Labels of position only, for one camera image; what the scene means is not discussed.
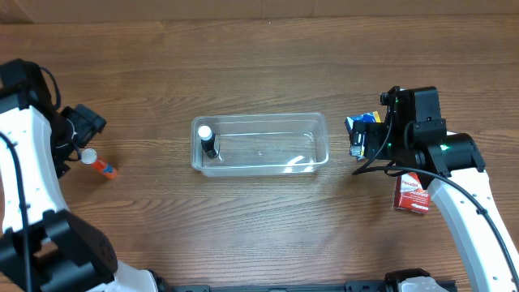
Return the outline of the red Panadol box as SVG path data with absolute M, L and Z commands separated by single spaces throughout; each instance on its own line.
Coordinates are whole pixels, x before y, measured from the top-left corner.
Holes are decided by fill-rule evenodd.
M 431 198 L 416 173 L 403 174 L 397 178 L 393 207 L 414 213 L 427 214 Z

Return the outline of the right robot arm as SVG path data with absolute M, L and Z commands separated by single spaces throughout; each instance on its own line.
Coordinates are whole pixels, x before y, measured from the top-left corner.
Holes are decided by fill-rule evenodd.
M 386 118 L 346 119 L 350 154 L 366 163 L 354 174 L 415 173 L 445 219 L 475 291 L 516 291 L 518 251 L 491 193 L 486 163 L 473 138 L 452 133 L 435 87 L 392 87 L 380 95 Z

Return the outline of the black bottle white cap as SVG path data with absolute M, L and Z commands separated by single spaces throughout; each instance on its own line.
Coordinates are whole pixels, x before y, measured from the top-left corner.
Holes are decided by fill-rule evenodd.
M 208 158 L 216 158 L 219 155 L 219 142 L 217 141 L 217 135 L 207 125 L 200 126 L 197 133 L 200 137 L 200 143 L 204 153 Z

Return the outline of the clear plastic container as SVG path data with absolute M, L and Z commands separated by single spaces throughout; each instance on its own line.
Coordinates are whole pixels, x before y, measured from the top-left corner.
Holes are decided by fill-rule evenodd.
M 202 125 L 217 135 L 216 158 L 202 150 Z M 207 177 L 314 173 L 328 162 L 329 150 L 321 113 L 207 116 L 191 124 L 191 166 Z

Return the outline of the orange bottle white cap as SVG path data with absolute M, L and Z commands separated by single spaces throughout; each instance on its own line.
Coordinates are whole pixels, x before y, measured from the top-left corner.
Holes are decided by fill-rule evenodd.
M 100 157 L 97 154 L 97 151 L 93 148 L 85 148 L 82 150 L 81 161 L 85 165 L 90 165 L 93 169 L 109 179 L 113 179 L 118 176 L 118 171 L 105 159 Z

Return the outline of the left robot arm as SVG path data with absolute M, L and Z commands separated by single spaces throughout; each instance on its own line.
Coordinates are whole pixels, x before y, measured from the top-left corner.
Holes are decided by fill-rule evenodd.
M 2 273 L 24 291 L 168 291 L 69 211 L 58 180 L 106 121 L 84 105 L 62 107 L 47 75 L 20 58 L 1 66 Z

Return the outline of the blue yellow VapoDrops box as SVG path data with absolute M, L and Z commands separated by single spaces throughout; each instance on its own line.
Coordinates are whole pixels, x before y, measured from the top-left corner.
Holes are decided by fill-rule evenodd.
M 345 126 L 350 137 L 350 155 L 358 161 L 365 158 L 365 144 L 367 128 L 372 123 L 381 122 L 377 111 L 349 116 L 345 119 Z

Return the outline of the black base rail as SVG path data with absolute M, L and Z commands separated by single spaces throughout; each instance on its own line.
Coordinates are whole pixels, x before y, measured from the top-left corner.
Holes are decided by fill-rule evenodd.
M 173 292 L 381 292 L 397 291 L 384 281 L 346 281 L 342 284 L 306 284 L 288 286 L 172 286 Z

